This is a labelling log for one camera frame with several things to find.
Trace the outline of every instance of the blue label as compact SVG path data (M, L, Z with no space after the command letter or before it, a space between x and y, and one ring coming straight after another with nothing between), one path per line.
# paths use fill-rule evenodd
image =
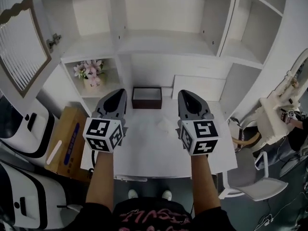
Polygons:
M71 154L72 154L72 151L73 151L73 148L74 148L74 144L75 144L75 141L76 141L76 137L77 137L77 134L78 134L78 131L79 131L79 123L76 124L76 127L75 127L75 130L73 132L73 135L71 137L71 141L69 142L69 145L68 145L68 148L67 148L67 152L66 152L66 155L65 155L65 158L64 158L64 165L67 165L69 163L69 158L71 157Z

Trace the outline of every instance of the cabinet door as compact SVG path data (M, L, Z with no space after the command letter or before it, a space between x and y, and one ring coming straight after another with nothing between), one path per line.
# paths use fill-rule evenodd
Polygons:
M48 39L41 0L0 0L0 91L23 116L60 62Z

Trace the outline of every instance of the door hinge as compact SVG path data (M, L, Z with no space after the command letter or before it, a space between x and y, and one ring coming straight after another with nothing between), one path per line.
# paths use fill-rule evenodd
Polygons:
M61 35L58 35L58 34L55 33L52 36L52 40L50 40L50 39L46 40L46 44L47 44L47 47L48 47L50 53L53 52L53 46L59 44L61 38L62 38Z

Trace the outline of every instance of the white sneaker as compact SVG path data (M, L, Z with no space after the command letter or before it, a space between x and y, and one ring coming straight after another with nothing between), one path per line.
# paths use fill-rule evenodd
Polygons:
M170 191L164 191L162 198L167 199L168 201L171 201L172 193Z
M129 192L128 192L128 198L129 199L138 198L137 192L134 189L130 189Z

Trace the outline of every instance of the dark wooden box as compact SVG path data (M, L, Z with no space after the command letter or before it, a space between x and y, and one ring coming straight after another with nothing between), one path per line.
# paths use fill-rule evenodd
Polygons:
M161 87L134 87L131 97L133 109L161 109Z

